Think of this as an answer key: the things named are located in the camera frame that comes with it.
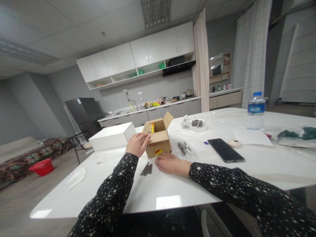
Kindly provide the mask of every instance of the hand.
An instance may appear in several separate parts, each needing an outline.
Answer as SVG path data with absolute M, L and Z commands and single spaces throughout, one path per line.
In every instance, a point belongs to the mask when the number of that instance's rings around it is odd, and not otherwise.
M 133 155 L 140 158 L 149 143 L 150 136 L 145 133 L 136 133 L 132 136 L 132 138 L 128 141 L 128 144 L 126 146 L 125 153 L 132 153 Z
M 160 171 L 167 174 L 177 174 L 185 177 L 189 176 L 191 162 L 180 160 L 178 157 L 171 153 L 162 152 L 155 160 L 157 167 Z

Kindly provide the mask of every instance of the smartphone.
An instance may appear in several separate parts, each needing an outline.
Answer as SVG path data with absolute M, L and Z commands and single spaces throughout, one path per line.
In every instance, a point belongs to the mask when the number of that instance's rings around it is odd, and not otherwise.
M 226 163 L 245 161 L 245 159 L 231 148 L 221 138 L 208 140 L 208 143 L 216 150 L 222 160 Z

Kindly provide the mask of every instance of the patterned blanket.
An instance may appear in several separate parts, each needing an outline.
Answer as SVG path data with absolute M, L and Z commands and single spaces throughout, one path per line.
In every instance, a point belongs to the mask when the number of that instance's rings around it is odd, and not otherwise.
M 51 138 L 44 142 L 43 146 L 23 154 L 16 158 L 10 159 L 0 165 L 0 190 L 20 179 L 23 179 L 33 172 L 28 169 L 48 158 L 54 160 L 72 147 L 67 138 Z

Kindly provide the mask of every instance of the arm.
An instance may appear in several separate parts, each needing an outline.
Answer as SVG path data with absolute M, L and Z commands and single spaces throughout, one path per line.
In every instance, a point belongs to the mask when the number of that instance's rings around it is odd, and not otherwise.
M 239 168 L 191 163 L 171 157 L 172 154 L 168 156 L 155 161 L 160 170 L 169 171 L 163 161 L 173 159 L 177 163 L 174 174 L 189 177 L 221 200 L 256 217 L 263 236 L 316 234 L 316 215 L 276 186 L 248 176 Z
M 126 153 L 83 208 L 68 236 L 109 236 L 113 233 L 132 189 L 138 157 L 150 140 L 150 136 L 146 136 L 138 133 L 131 138 Z

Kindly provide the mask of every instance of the person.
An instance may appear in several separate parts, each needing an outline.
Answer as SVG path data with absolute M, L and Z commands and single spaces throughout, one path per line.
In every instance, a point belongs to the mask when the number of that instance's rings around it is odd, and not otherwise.
M 149 140 L 143 133 L 130 139 L 126 153 L 83 208 L 68 236 L 202 236 L 198 222 L 186 218 L 192 217 L 189 209 L 167 210 L 164 216 L 158 211 L 122 215 L 138 159 Z M 155 163 L 160 171 L 188 177 L 222 201 L 256 217 L 262 236 L 316 236 L 315 213 L 285 191 L 240 168 L 191 163 L 171 153 L 161 153 Z

